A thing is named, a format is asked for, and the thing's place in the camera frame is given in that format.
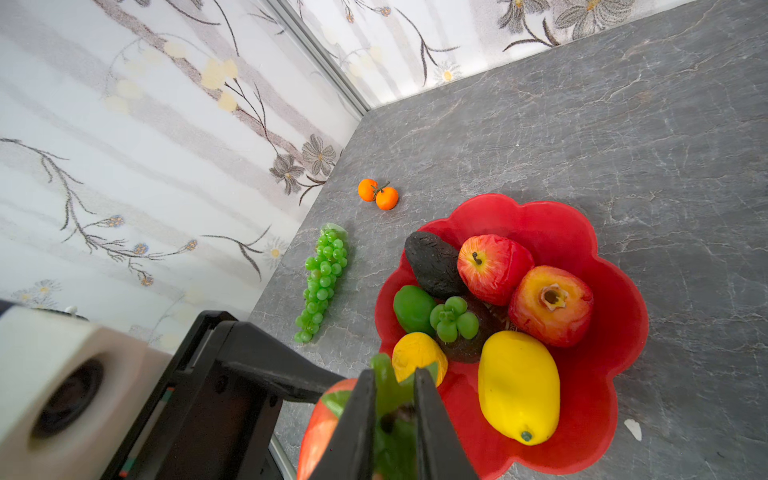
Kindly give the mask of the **orange tangerine with stem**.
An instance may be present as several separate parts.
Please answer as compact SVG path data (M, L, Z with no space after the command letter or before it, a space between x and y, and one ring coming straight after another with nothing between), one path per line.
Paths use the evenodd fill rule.
M389 211L397 206L399 199L398 191L386 184L376 190L374 201L380 210Z

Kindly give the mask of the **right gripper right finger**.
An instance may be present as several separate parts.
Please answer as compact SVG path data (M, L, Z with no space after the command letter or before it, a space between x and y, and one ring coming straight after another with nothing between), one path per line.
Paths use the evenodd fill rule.
M478 476L427 369L414 372L419 479L474 479Z

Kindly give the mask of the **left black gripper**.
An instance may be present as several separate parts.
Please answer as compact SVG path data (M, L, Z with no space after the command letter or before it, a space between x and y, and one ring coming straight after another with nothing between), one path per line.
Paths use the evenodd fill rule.
M344 377L256 325L204 311L173 355L105 479L285 479L283 401L316 403Z

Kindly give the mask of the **red flower-shaped fruit bowl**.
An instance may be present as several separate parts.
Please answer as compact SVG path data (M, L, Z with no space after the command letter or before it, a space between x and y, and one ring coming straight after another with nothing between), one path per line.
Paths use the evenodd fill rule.
M564 269L591 288L594 309L585 337L550 351L561 380L560 419L551 439L524 446L493 429L481 413L475 365L451 364L438 388L480 478L497 479L514 464L552 475L589 468L608 450L617 428L613 379L635 362L647 340L648 312L635 284L599 256L589 220L563 203L519 204L506 195L483 194L422 229L454 248L475 235L508 237L526 247L536 263Z

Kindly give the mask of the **red yellow pomegranate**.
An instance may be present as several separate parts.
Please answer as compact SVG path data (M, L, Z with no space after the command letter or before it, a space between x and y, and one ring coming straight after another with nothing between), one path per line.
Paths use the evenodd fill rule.
M568 348L586 335L593 307L593 292L584 281L566 270L541 265L521 280L508 316L519 331L547 345Z

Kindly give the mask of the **green lime fruit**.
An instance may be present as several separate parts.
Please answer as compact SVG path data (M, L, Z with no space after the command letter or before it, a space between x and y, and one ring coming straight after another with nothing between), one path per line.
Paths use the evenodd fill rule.
M421 332L432 337L436 331L430 323L430 314L436 306L437 302L415 285L403 286L393 300L395 316L406 333Z

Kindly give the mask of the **dark green avocado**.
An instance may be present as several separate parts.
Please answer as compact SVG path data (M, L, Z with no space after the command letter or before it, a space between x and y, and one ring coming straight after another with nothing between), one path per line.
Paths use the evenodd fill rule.
M459 251L436 234L413 232L404 251L418 284L431 296L446 300L469 293L457 268Z

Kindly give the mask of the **yellow pear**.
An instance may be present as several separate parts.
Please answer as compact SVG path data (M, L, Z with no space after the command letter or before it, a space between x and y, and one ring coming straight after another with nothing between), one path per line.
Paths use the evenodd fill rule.
M394 347L391 361L399 383L405 381L417 368L426 368L436 363L436 385L440 386L448 371L445 353L431 336L423 332L403 336Z

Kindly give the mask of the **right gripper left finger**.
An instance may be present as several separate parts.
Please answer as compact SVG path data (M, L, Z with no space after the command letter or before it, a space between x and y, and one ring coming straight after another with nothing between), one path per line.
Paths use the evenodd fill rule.
M310 479L371 479L376 427L376 384L361 373L328 447Z

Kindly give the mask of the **dark mangosteen with green leaves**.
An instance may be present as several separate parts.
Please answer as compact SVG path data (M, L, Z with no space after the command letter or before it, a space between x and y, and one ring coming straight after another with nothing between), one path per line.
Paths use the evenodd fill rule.
M435 340L449 361L475 364L485 342L504 329L504 322L473 296L452 296L429 315Z

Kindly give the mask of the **green grape bunch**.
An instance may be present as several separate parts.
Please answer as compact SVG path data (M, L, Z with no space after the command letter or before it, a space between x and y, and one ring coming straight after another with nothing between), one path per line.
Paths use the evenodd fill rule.
M304 305L295 324L294 341L309 343L319 332L335 296L335 287L348 266L348 232L340 225L327 223L320 229L315 255L305 261L306 288Z

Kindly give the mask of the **yellow lemon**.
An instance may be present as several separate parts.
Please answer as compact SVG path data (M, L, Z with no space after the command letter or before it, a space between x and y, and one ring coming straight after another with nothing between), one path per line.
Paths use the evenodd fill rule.
M525 446L548 441L561 406L560 376L546 346L530 335L501 331L484 343L478 395L486 421Z

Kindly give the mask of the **red apple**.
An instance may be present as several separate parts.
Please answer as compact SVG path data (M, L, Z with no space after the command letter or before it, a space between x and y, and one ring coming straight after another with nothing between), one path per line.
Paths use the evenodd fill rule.
M479 300L507 306L523 277L535 265L533 255L523 245L500 235L484 234L468 238L457 261L459 275Z

